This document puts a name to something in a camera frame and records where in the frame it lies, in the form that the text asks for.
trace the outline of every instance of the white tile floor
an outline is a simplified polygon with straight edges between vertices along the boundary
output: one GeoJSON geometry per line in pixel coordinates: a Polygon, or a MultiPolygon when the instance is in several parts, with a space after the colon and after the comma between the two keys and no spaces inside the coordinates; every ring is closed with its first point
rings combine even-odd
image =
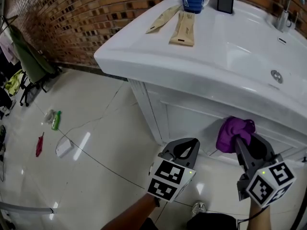
{"type": "MultiPolygon", "coordinates": [[[[29,107],[17,103],[2,124],[7,129],[3,201],[59,208],[53,217],[11,214],[21,230],[99,230],[144,194],[148,169],[161,149],[127,82],[75,70],[66,70],[29,107]],[[59,131],[42,123],[50,108],[62,111],[59,131]],[[74,149],[58,158],[58,140],[74,127],[79,128],[67,134],[74,149]],[[36,143],[43,132],[37,158],[36,143]]],[[[249,200],[239,202],[236,191],[240,167],[199,155],[196,171],[176,202],[163,203],[152,213],[160,230],[184,228],[196,200],[204,200],[210,211],[237,219],[248,216],[249,200]]],[[[290,229],[296,218],[307,178],[305,168],[295,172],[296,184],[272,207],[273,230],[290,229]]]]}

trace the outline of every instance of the faucet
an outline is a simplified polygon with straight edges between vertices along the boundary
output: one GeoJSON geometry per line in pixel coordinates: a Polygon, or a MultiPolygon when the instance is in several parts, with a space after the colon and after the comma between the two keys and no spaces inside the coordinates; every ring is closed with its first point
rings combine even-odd
{"type": "MultiPolygon", "coordinates": [[[[299,0],[301,4],[305,4],[305,0],[299,0]]],[[[286,1],[286,5],[284,6],[283,8],[283,12],[282,14],[279,16],[279,18],[277,19],[277,23],[275,25],[276,29],[281,31],[281,32],[284,32],[285,28],[286,27],[290,27],[287,25],[287,21],[288,21],[288,16],[289,16],[289,6],[290,6],[290,2],[291,0],[287,0],[286,1]]]]}

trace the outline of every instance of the white cabinet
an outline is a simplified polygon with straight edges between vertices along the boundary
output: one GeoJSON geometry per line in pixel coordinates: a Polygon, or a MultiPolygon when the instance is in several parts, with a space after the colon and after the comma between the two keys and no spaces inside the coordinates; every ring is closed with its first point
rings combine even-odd
{"type": "Polygon", "coordinates": [[[236,116],[254,120],[256,132],[268,140],[275,153],[281,153],[284,159],[303,160],[307,147],[304,134],[239,107],[148,83],[134,80],[130,83],[141,109],[145,108],[143,113],[159,144],[194,137],[200,141],[206,155],[237,163],[235,154],[224,154],[215,148],[222,123],[229,116],[236,116]]]}

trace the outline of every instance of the cabinet door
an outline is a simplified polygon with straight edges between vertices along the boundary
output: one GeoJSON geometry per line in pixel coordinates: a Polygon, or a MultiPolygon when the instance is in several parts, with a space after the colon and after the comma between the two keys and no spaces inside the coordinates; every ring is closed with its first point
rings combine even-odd
{"type": "Polygon", "coordinates": [[[226,118],[252,119],[256,131],[270,142],[275,153],[306,146],[307,138],[271,120],[190,94],[146,85],[154,117],[164,143],[194,137],[206,155],[237,164],[236,154],[224,154],[215,148],[219,129],[226,118]]]}

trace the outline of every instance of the drain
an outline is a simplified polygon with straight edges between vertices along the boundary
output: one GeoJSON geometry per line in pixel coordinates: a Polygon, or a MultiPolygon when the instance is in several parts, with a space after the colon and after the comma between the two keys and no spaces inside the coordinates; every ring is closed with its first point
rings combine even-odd
{"type": "Polygon", "coordinates": [[[279,83],[283,83],[283,77],[278,71],[272,70],[271,75],[276,81],[278,81],[279,83]]]}

